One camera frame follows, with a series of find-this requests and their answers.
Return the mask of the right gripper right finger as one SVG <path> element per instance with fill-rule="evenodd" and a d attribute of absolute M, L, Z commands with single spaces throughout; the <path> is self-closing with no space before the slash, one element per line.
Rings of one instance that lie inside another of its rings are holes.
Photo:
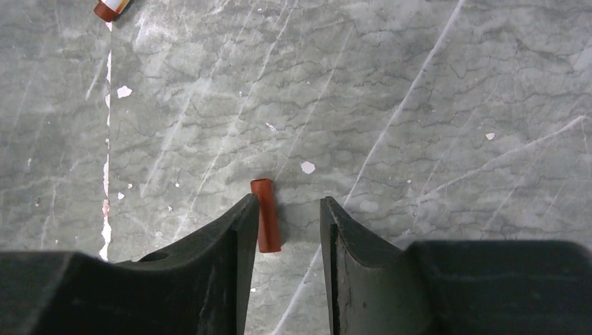
<path fill-rule="evenodd" d="M 397 248 L 331 197 L 320 237 L 332 334 L 590 334 L 591 252 L 556 240 Z"/>

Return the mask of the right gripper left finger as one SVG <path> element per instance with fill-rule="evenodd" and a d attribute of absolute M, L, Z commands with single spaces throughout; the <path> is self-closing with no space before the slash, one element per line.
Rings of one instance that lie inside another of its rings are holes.
<path fill-rule="evenodd" d="M 243 334 L 258 221 L 258 199 L 248 194 L 138 261 L 3 252 L 1 333 Z"/>

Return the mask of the brown pen cap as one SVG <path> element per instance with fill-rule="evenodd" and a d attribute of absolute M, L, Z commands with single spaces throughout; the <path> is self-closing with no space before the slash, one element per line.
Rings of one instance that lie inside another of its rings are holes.
<path fill-rule="evenodd" d="M 281 251 L 281 237 L 277 222 L 276 203 L 271 179 L 254 179 L 251 192 L 258 198 L 260 207 L 258 224 L 258 247 L 261 253 Z"/>

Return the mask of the white marker pen colourful label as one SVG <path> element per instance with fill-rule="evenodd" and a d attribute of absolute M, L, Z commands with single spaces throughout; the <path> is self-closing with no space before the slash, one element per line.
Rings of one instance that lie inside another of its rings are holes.
<path fill-rule="evenodd" d="M 129 5 L 130 0 L 98 0 L 94 13 L 105 22 L 117 19 Z"/>

